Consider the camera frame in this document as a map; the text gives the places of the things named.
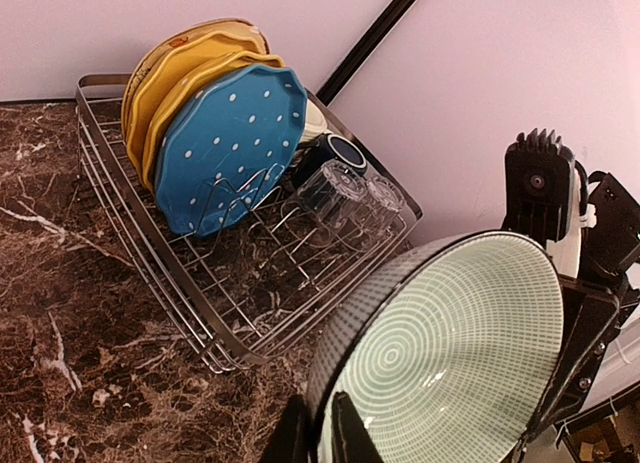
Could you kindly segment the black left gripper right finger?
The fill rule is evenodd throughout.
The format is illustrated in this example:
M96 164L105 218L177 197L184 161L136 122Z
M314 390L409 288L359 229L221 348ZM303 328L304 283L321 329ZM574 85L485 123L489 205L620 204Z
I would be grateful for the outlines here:
M347 392L337 392L331 404L331 451L338 463L382 463L364 423Z

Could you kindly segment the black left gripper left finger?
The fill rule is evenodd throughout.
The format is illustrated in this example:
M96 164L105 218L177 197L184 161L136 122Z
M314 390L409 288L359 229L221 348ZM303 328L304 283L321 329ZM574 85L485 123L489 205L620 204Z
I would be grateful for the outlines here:
M307 463L307 433L309 414L301 395L287 401L274 428L260 463Z

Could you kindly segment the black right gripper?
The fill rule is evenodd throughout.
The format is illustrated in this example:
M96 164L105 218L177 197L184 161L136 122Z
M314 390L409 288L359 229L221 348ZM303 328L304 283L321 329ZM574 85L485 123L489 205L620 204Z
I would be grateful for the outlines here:
M596 185L589 202L597 223L582 244L577 279L560 279L564 328L556 367L524 434L514 460L549 426L576 414L590 391L608 344L639 304L627 271L639 261L639 204L610 173L589 176Z

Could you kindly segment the green ceramic bowl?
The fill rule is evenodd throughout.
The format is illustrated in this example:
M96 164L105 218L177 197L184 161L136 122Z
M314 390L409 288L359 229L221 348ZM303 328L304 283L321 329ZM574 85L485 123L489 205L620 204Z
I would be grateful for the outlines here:
M332 460L346 393L386 462L499 462L556 367L559 278L528 237L486 231L390 260L339 305L318 340L306 400L312 454Z

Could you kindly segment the dark blue ceramic mug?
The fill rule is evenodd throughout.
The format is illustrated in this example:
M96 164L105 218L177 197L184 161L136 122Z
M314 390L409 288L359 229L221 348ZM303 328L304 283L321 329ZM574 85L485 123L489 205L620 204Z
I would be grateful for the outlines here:
M312 141L312 146L296 165L291 176L292 186L299 188L324 163L333 161L347 165L361 176L368 167L364 154L355 143L335 133L324 133Z

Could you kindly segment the blue plate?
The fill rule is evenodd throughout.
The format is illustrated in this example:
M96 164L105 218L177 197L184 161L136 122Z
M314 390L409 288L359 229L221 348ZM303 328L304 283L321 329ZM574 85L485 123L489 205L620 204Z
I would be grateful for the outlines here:
M308 96L290 67L251 64L189 98L155 163L156 205L177 235L235 225L290 166Z

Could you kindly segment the cream ceramic mug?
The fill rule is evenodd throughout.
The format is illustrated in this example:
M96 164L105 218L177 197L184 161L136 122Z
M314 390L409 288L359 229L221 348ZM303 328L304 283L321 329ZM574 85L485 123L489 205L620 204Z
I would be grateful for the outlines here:
M322 134L328 132L328 122L320 108L311 100L307 100L305 123L300 143L314 140Z

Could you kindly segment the cream bird pattern plate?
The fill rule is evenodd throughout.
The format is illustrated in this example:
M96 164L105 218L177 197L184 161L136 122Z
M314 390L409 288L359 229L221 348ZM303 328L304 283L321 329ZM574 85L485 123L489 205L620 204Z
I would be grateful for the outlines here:
M222 30L250 39L253 42L253 47L257 53L267 54L270 52L268 40L261 30L252 22L242 18L221 18L209 20L198 23L172 35L162 43L159 43L152 48L140 60L129 78L121 106L121 125L123 135L126 135L127 132L130 107L133 97L140 84L151 71L152 67L172 48L186 44L214 30Z

